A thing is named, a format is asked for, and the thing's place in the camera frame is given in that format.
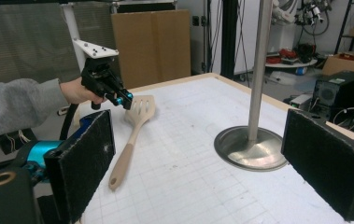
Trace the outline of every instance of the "metal pole base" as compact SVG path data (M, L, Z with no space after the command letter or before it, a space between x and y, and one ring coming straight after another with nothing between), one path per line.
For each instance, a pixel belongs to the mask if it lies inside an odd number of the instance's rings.
M248 126L226 129L215 138L217 153L231 165L250 171L273 171L287 164L281 154L282 138L258 129L256 140L248 140Z

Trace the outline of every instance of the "hand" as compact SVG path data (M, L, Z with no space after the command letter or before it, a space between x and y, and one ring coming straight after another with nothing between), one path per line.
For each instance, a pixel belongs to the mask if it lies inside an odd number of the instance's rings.
M60 84L61 92L69 104L80 104L85 101L92 101L96 105L101 104L106 99L95 95L92 91L87 90L81 85L81 77Z

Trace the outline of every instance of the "metal pole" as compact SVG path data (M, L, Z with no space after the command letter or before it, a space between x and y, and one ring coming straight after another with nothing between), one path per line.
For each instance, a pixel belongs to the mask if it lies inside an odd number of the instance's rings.
M75 19L73 4L72 3L62 4L61 7L63 8L64 11L66 24L68 25L69 34L71 35L72 38L72 45L74 46L75 54L78 59L78 67L81 72L84 68L86 57L84 56L83 50L73 43L74 39L80 39L80 36L78 34L78 26L77 26L77 21Z
M255 64L248 121L248 140L257 139L259 114L261 110L262 86L269 42L273 1L261 0L256 40Z
M272 1L261 0L248 126L223 130L214 141L214 148L221 158L251 171L272 171L287 164L281 154L282 138L258 128L272 6Z

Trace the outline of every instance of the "wooden spatula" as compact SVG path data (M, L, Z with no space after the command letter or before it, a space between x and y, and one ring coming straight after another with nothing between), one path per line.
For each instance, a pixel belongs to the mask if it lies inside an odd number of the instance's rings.
M134 96L131 109L126 110L125 118L129 120L134 127L129 140L124 147L124 150L121 152L119 159L113 168L112 174L110 175L108 185L111 190L115 190L121 184L130 163L139 130L147 120L153 117L155 110L156 105L152 95Z

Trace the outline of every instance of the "black foam pad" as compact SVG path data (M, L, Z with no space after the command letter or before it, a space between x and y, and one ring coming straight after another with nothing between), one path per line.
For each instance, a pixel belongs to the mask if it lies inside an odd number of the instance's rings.
M282 154L345 220L354 220L354 140L325 119L290 109Z
M110 111L80 123L79 130L44 156L58 215L72 223L83 214L115 155Z

